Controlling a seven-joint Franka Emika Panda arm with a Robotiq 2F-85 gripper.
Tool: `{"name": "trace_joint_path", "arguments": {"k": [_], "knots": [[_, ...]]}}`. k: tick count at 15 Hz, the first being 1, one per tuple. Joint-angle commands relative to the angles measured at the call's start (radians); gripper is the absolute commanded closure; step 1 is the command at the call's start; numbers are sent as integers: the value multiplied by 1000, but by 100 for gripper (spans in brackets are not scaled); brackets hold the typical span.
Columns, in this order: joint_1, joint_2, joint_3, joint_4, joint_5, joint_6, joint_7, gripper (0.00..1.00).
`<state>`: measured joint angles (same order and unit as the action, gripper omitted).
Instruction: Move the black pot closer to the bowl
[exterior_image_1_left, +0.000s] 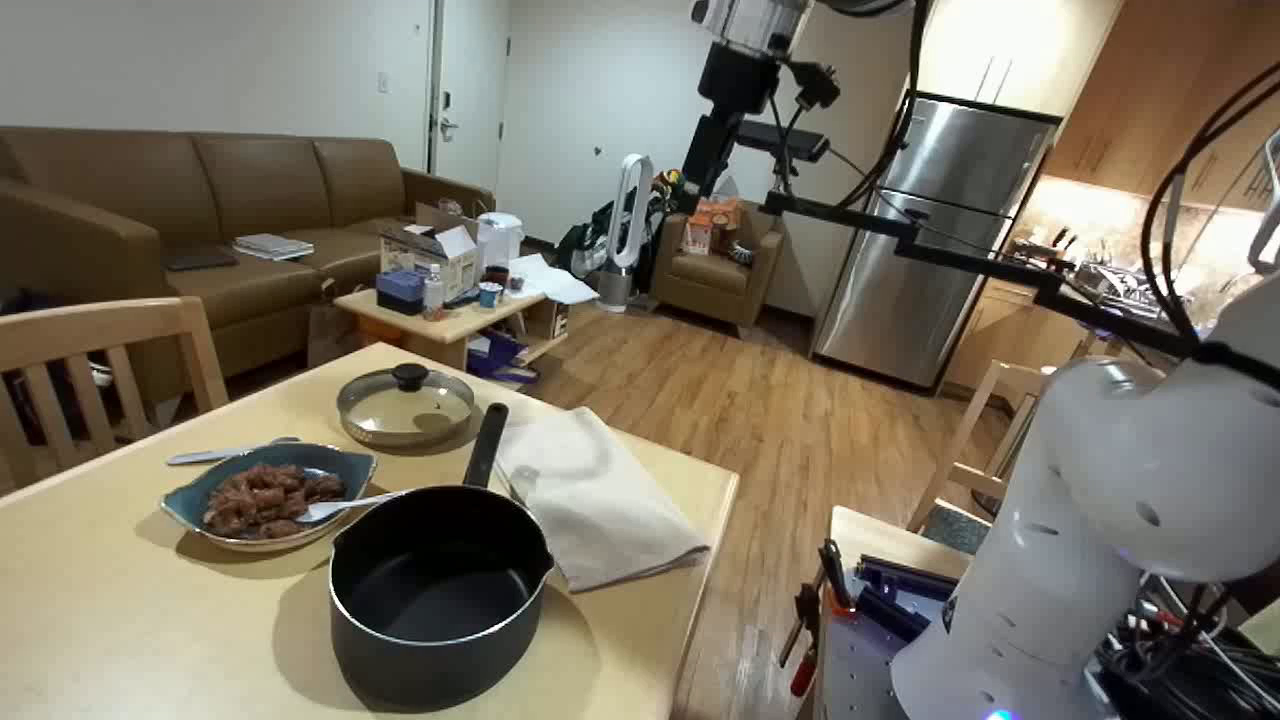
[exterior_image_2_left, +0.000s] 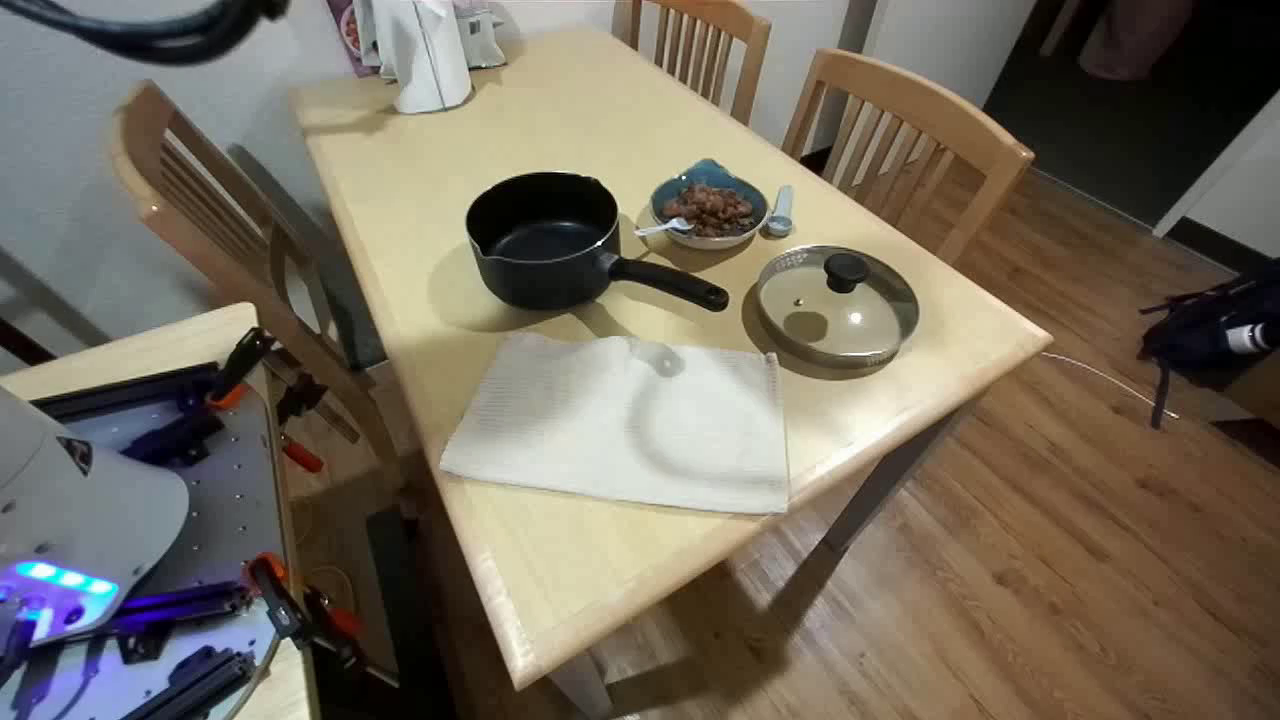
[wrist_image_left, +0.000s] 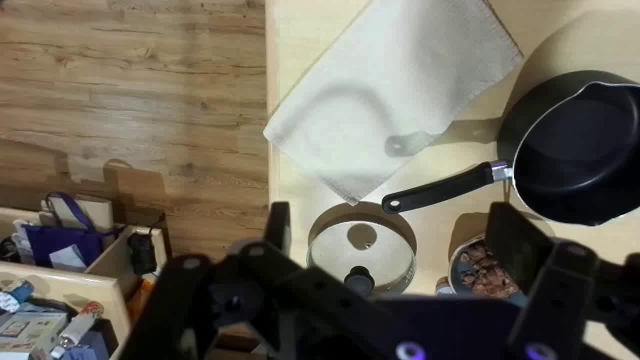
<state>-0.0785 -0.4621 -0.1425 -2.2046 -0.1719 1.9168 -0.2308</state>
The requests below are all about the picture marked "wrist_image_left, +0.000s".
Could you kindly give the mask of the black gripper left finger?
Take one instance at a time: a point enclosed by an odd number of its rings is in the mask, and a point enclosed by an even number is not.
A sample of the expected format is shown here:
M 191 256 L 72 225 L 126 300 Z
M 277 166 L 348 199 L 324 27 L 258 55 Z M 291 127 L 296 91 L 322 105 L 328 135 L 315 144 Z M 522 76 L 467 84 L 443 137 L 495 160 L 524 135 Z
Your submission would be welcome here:
M 279 309 L 272 286 L 294 263 L 285 254 L 291 239 L 291 205 L 275 201 L 260 239 L 241 243 L 221 261 L 204 254 L 171 260 L 135 323 L 120 360 L 204 360 L 221 330 L 249 323 L 279 345 Z

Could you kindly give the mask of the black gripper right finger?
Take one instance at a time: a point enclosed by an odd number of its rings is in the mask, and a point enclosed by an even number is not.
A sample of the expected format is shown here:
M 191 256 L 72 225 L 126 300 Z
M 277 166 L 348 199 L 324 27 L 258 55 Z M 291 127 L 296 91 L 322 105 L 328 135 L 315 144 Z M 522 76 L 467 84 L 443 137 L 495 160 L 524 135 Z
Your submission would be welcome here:
M 612 360 L 585 340 L 588 322 L 640 353 L 638 254 L 602 260 L 580 241 L 550 238 L 508 201 L 490 205 L 487 243 L 527 293 L 508 336 L 517 360 Z

